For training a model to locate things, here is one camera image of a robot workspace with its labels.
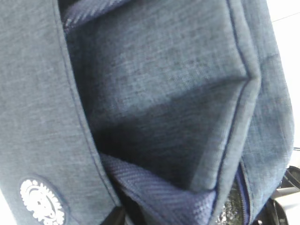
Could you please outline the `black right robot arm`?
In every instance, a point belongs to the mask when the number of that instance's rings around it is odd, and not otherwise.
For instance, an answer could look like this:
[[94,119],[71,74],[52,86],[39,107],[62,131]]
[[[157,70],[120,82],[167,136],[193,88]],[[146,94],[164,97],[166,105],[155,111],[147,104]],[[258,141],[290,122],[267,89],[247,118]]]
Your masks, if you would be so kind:
[[300,169],[295,166],[289,166],[278,187],[300,189]]

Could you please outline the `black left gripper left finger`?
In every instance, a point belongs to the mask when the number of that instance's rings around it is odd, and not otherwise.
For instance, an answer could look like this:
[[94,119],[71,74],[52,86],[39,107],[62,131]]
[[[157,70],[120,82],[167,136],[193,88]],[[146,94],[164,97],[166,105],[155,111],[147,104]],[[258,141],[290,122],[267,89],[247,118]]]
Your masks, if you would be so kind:
[[125,210],[122,207],[115,207],[108,216],[108,225],[124,225],[125,224]]

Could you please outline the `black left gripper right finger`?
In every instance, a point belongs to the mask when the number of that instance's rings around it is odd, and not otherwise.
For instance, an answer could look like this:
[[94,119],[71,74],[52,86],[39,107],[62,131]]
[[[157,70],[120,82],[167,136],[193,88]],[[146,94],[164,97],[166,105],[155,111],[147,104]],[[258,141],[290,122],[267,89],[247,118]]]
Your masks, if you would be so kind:
[[256,217],[257,225],[288,225],[287,210],[290,204],[269,199]]

